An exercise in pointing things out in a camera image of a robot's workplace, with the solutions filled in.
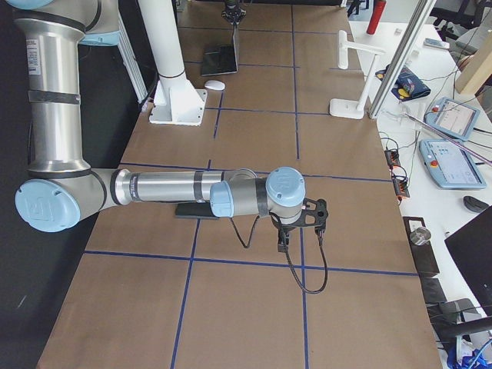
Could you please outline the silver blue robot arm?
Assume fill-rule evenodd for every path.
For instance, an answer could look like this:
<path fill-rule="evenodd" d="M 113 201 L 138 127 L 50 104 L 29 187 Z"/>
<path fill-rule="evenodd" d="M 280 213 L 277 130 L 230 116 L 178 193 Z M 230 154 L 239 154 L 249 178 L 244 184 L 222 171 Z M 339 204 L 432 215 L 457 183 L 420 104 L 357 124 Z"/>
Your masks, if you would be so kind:
<path fill-rule="evenodd" d="M 15 194 L 19 215 L 33 228 L 58 232 L 106 208 L 132 202 L 200 204 L 214 218 L 270 217 L 278 249 L 287 252 L 295 228 L 322 238 L 326 202 L 305 195 L 290 167 L 260 178 L 253 171 L 141 172 L 93 168 L 83 158 L 78 46 L 116 45 L 116 1 L 14 1 L 15 24 L 26 38 L 35 156 L 30 178 Z"/>

